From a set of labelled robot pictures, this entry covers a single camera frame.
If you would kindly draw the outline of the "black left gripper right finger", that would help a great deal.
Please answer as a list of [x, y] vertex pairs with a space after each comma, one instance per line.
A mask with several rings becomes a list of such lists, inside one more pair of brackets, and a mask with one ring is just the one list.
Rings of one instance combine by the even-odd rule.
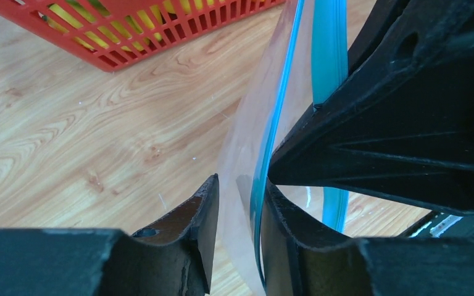
[[348, 237], [268, 184], [262, 212], [267, 295], [474, 295], [474, 216], [440, 229], [430, 213], [396, 237]]

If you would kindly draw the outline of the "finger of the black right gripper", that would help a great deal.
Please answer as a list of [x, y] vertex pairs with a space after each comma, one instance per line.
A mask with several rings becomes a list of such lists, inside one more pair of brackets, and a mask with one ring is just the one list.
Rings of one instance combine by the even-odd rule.
[[474, 215], [474, 1], [377, 1], [318, 118], [341, 189]]

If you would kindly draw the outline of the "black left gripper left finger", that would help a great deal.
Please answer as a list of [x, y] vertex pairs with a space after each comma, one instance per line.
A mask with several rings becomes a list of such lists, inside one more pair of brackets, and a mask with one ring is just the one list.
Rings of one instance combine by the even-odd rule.
[[114, 228], [0, 228], [0, 295], [205, 295], [219, 180], [127, 234]]

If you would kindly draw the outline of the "clear zip top bag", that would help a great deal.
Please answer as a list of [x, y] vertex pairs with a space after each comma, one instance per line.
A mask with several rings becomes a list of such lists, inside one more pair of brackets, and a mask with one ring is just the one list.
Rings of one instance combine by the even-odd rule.
[[351, 193], [320, 180], [344, 165], [318, 143], [318, 118], [348, 74], [346, 1], [287, 1], [218, 166], [218, 233], [255, 295], [267, 295], [261, 229], [268, 184], [345, 235]]

